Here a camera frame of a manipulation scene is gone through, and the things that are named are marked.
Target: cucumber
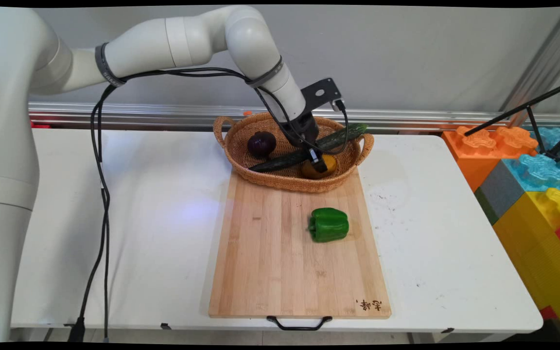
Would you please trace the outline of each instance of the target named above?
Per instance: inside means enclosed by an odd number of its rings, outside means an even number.
[[[349,124],[349,141],[356,139],[365,133],[367,128],[368,125],[366,124]],[[345,142],[345,128],[342,128],[324,138],[320,138],[317,140],[317,146],[328,151],[338,146],[342,146],[343,142]],[[289,166],[300,164],[307,159],[308,154],[306,151],[304,149],[300,149],[289,153],[288,155],[274,158],[271,161],[256,164],[255,166],[251,166],[249,169],[258,173],[267,173],[268,171],[289,168]]]

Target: white table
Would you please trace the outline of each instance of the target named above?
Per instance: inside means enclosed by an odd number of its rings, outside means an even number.
[[[103,215],[88,130],[34,129],[40,187],[18,272],[15,327],[74,323]],[[272,330],[207,314],[231,165],[212,133],[104,131],[111,192],[109,325]],[[527,333],[542,317],[442,139],[376,135],[360,178],[389,319],[326,331]],[[103,325],[103,264],[87,302]],[[313,326],[318,320],[283,320]]]

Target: wooden cutting board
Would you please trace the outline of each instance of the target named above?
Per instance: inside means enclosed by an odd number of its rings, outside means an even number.
[[[347,213],[343,240],[312,241],[309,217],[325,207]],[[209,315],[390,317],[358,171],[326,193],[272,189],[233,172]]]

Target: yellow foam block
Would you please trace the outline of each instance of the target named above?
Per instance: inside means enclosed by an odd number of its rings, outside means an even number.
[[[560,319],[560,241],[556,235],[547,237],[522,256],[525,266]]]
[[[516,250],[516,246],[515,246],[516,240],[515,237],[512,237],[512,235],[515,235],[516,232],[510,232],[507,229],[507,227],[508,227],[507,223],[504,222],[502,219],[496,222],[496,224],[494,224],[493,226],[496,235],[498,235],[498,239],[500,239],[500,243],[505,248],[505,251],[507,251],[507,255],[509,255],[509,259],[511,259],[511,263],[513,264],[516,271],[518,272],[518,275],[520,275],[520,279],[524,283],[524,286],[526,286],[526,289],[528,290],[528,293],[531,295],[538,310],[546,308],[547,306],[550,305],[550,303],[548,303],[547,299],[542,294],[542,290],[540,290],[540,287],[535,281],[535,277],[533,277],[533,274],[531,273],[531,269],[528,266],[526,266],[526,264],[522,260],[522,257],[518,254],[518,251]]]
[[[553,230],[560,228],[560,190],[549,188],[546,192],[528,192],[531,201]]]
[[[541,310],[551,306],[560,318],[560,191],[525,192],[493,228]]]
[[[520,256],[537,246],[542,239],[554,235],[554,229],[531,200],[529,193],[532,192],[522,194],[496,222],[500,232],[508,232],[511,244]]]

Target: cutting board handle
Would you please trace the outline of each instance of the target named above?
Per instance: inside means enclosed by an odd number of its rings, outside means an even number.
[[[224,142],[224,137],[222,136],[222,125],[224,125],[224,122],[228,122],[230,126],[235,126],[236,124],[231,117],[222,116],[215,119],[215,122],[213,123],[213,133],[222,148],[226,148],[226,142]]]
[[[364,140],[364,144],[362,145],[362,152],[358,159],[356,159],[356,166],[362,164],[362,162],[367,159],[368,154],[371,153],[371,149],[373,149],[373,145],[375,144],[375,138],[371,134],[362,134],[357,138],[357,141]]]
[[[283,326],[275,316],[267,316],[267,321],[271,321],[278,326],[283,331],[318,331],[324,323],[329,322],[332,320],[331,316],[326,316],[321,319],[321,322],[316,327],[286,327]]]

